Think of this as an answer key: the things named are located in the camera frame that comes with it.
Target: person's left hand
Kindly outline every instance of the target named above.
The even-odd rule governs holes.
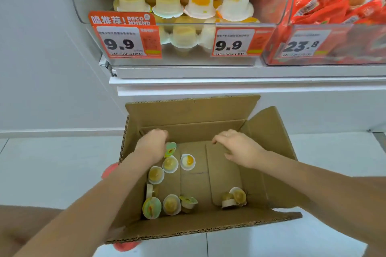
[[[165,155],[167,136],[166,130],[154,129],[138,140],[135,152],[148,158],[150,164],[154,165]]]

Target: cardboard box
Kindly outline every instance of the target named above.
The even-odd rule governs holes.
[[[134,150],[138,139],[154,128],[169,132],[177,143],[174,156],[192,154],[196,166],[185,171],[179,166],[159,184],[161,202],[169,194],[193,196],[195,213],[161,215],[146,220],[142,215],[147,174],[128,195],[114,226],[126,226],[115,240],[107,243],[157,239],[229,228],[255,226],[301,218],[301,213],[282,213],[271,208],[299,205],[305,196],[283,182],[254,169],[240,167],[224,157],[221,144],[212,138],[228,129],[247,134],[265,149],[296,160],[291,142],[275,107],[262,110],[248,120],[260,97],[236,96],[127,104],[130,117],[123,135],[120,163]],[[221,210],[221,194],[232,187],[247,193],[248,204],[234,210]]]

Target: hand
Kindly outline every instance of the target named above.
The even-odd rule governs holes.
[[[154,165],[165,155],[167,136],[166,130],[154,129],[138,140],[135,152],[149,158]]]
[[[228,160],[248,168],[255,169],[258,159],[266,153],[266,150],[253,139],[232,129],[216,135],[212,143],[223,144],[232,153],[225,153]]]

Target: floor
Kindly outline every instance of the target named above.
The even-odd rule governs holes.
[[[371,133],[290,136],[301,162],[349,176],[386,176],[386,154]],[[117,162],[121,137],[0,139],[0,204],[66,208]],[[208,234],[144,241],[119,253],[111,245],[94,257],[350,256],[366,244],[303,218]]]

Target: person's right hand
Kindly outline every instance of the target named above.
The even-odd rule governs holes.
[[[223,144],[231,152],[225,153],[228,160],[248,168],[256,168],[257,161],[266,153],[253,139],[232,129],[217,134],[212,143]]]

